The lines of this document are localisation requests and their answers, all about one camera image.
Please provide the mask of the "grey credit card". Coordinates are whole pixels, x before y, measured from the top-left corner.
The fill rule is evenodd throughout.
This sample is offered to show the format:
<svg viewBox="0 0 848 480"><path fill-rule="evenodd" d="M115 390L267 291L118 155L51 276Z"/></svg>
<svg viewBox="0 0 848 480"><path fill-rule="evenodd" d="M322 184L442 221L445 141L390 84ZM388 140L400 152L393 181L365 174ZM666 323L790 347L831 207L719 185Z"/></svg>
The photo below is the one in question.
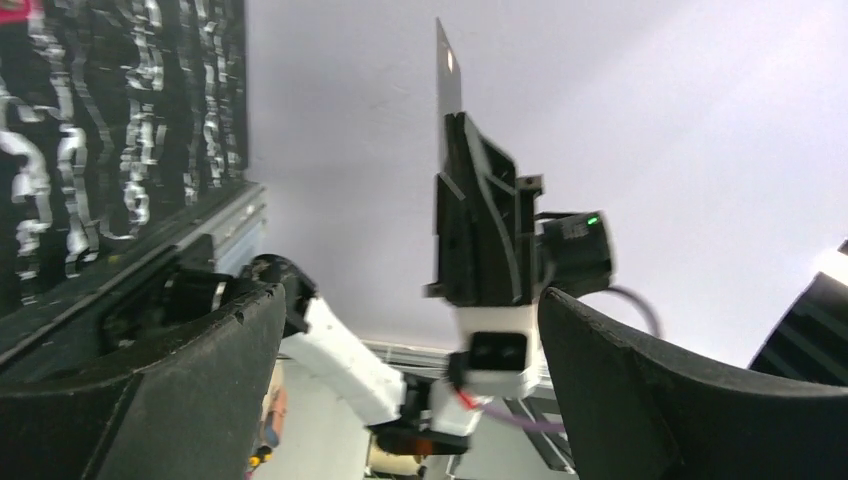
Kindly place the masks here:
<svg viewBox="0 0 848 480"><path fill-rule="evenodd" d="M459 61L451 47L444 26L439 17L436 18L435 25L437 67L437 159L439 166L443 167L448 158L445 118L448 114L453 114L463 109L462 79Z"/></svg>

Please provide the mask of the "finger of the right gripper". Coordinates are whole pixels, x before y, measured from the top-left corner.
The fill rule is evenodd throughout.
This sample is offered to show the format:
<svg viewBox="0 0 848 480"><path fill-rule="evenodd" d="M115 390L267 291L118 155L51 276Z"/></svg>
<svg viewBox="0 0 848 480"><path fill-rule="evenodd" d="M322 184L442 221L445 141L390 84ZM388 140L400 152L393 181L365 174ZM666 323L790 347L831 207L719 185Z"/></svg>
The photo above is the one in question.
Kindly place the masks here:
<svg viewBox="0 0 848 480"><path fill-rule="evenodd" d="M477 306L528 305L536 277L533 214L537 183L469 115L460 117L463 190L470 201Z"/></svg>
<svg viewBox="0 0 848 480"><path fill-rule="evenodd" d="M437 280L446 299L475 299L477 285L471 253L470 202L463 191L467 168L460 148L467 142L463 127L466 113L444 116L441 171L436 176Z"/></svg>

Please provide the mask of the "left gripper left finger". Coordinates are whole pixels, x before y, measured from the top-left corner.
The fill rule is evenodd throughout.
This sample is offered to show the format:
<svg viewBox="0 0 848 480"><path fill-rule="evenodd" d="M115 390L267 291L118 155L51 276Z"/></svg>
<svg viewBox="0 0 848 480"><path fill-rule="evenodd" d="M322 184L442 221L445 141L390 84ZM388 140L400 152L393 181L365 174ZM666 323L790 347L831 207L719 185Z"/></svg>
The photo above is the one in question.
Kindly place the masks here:
<svg viewBox="0 0 848 480"><path fill-rule="evenodd" d="M240 479L284 329L264 286L98 356L66 333L1 376L5 479Z"/></svg>

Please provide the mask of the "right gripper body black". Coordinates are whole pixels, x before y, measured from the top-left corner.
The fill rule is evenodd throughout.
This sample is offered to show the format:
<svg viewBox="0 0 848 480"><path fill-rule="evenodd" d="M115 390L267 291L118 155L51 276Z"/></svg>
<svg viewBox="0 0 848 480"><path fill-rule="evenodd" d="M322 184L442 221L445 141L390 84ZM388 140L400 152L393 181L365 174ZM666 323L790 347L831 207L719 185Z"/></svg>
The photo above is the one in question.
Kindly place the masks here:
<svg viewBox="0 0 848 480"><path fill-rule="evenodd" d="M539 176L522 176L537 183L533 214L536 277L533 303L547 287L573 297L607 288L613 273L613 256L604 219L600 212L537 212L536 199L543 192ZM446 299L439 294L436 279L427 286L429 297L441 297L456 307L477 306L475 299Z"/></svg>

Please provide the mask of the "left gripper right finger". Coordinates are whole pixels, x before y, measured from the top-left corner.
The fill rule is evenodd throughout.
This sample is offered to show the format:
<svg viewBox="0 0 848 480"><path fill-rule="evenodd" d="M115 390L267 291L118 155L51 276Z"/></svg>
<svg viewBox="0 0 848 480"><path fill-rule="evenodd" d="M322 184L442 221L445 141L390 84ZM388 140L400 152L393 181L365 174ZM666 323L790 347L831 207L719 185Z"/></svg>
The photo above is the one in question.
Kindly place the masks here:
<svg viewBox="0 0 848 480"><path fill-rule="evenodd" d="M847 391L762 374L546 291L538 326L582 479L843 479Z"/></svg>

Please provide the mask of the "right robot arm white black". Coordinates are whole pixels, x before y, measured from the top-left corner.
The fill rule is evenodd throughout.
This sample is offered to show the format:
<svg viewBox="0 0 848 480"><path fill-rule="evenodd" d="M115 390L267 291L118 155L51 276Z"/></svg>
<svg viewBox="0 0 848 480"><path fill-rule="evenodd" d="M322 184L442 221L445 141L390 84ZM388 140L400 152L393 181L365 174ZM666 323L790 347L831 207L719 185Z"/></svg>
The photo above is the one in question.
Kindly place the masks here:
<svg viewBox="0 0 848 480"><path fill-rule="evenodd" d="M383 450L400 455L465 453L492 400L522 399L540 384L541 293L603 291L613 273L601 213L538 212L541 178L519 175L464 112L443 117L441 137L436 278L426 293L451 305L463 343L439 378L381 360L292 261L264 254L242 271L285 288L282 353L346 400Z"/></svg>

